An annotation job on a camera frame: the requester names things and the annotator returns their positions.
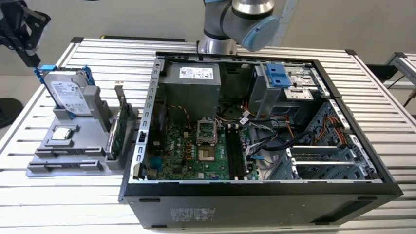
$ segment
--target black cable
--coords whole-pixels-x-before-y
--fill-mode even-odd
[[[313,132],[312,131],[304,131],[301,134],[298,134],[292,140],[285,142],[282,145],[274,146],[274,147],[262,147],[262,149],[266,151],[284,150],[285,148],[290,147],[305,135],[310,135],[310,142],[314,142]]]
[[[258,158],[257,160],[262,160],[264,162],[266,162],[268,164],[273,164],[272,162],[266,161],[264,158]]]
[[[412,100],[412,98],[409,97],[409,98],[406,99],[405,103],[402,104],[402,107],[406,107],[406,105],[409,104],[410,100]]]
[[[388,89],[404,78],[404,76],[401,76],[388,87]]]

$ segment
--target white wall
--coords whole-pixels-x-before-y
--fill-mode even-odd
[[[364,62],[416,52],[416,0],[298,0],[282,46],[353,49]]]
[[[73,36],[184,38],[202,36],[202,0],[26,0],[52,21],[38,56],[54,63]],[[276,13],[284,0],[276,0]],[[354,49],[365,62],[394,51],[416,52],[416,0],[298,0],[282,46]],[[0,48],[0,75],[28,75],[18,56]]]
[[[101,35],[182,38],[196,41],[202,36],[202,0],[26,0],[32,10],[50,16],[38,56],[54,63],[72,37]],[[26,75],[18,56],[0,49],[0,74]]]

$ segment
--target sticker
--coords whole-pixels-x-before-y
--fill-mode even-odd
[[[172,208],[170,215],[174,222],[212,221],[214,208]]]
[[[249,111],[244,111],[242,116],[248,117],[249,116]]]
[[[202,67],[182,67],[180,71],[182,79],[213,79],[213,69]]]
[[[240,124],[245,124],[245,123],[246,123],[246,121],[248,121],[248,118],[246,118],[246,117],[244,117],[244,118],[240,120]]]
[[[52,81],[50,85],[65,110],[74,115],[89,115],[90,111],[78,85],[70,81]]]

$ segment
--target metal frame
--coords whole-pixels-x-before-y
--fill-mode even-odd
[[[133,91],[126,90],[126,98],[133,107],[142,108],[145,98],[142,93],[148,88],[154,51],[192,52],[194,49],[194,44],[185,42],[84,39],[72,54],[66,67],[82,67],[89,64],[96,83],[101,87],[101,97],[109,105],[118,102],[114,93],[108,91],[118,83],[133,89]],[[320,60],[322,68],[340,90],[342,101],[404,191],[404,196],[338,227],[292,227],[289,230],[276,227],[240,227],[209,229],[209,232],[309,233],[313,230],[314,232],[336,231],[337,234],[414,233],[416,133],[408,123],[404,111],[394,108],[396,104],[386,99],[384,89],[377,89],[380,84],[362,72],[362,68],[342,50],[266,47],[254,53],[242,48],[238,48],[237,52],[240,55],[248,56]],[[32,160],[36,141],[44,138],[45,131],[42,129],[48,128],[46,125],[50,124],[52,118],[48,117],[52,114],[52,99],[46,97],[42,90],[41,86],[0,141],[0,169],[2,169],[2,171],[0,170],[0,186],[2,186],[0,193],[5,194],[0,209],[9,211],[9,215],[1,219],[2,226],[14,227],[13,230],[17,232],[33,230],[42,233],[76,233],[89,229],[94,232],[109,232],[109,230],[125,233],[140,232],[142,228],[129,207],[114,205],[118,194],[117,186],[121,184],[120,176],[56,179],[28,179],[25,177],[25,167]],[[26,196],[26,194],[36,195],[38,191],[44,191],[42,199],[34,201],[33,196]],[[69,191],[82,194],[82,196],[68,197]],[[18,214],[18,218],[13,216],[13,211]],[[33,212],[42,214],[42,217],[25,216],[24,218],[25,214],[33,214]],[[184,232],[188,231],[206,232],[206,229],[186,229]]]

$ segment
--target metal workbench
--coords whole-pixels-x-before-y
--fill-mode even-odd
[[[70,43],[57,65],[88,64],[102,100],[118,105],[114,84],[124,85],[129,103],[144,104],[154,51],[193,52],[194,43],[84,39]],[[360,58],[342,50],[266,47],[244,56],[317,59],[338,88],[373,147],[400,184],[404,196],[340,227],[337,234],[416,233],[416,123]],[[0,230],[8,233],[132,233],[141,226],[128,205],[117,203],[121,175],[26,178],[25,168],[53,120],[53,101],[41,86],[0,141]],[[174,230],[198,232],[201,230]],[[210,229],[212,232],[289,233],[310,228]]]

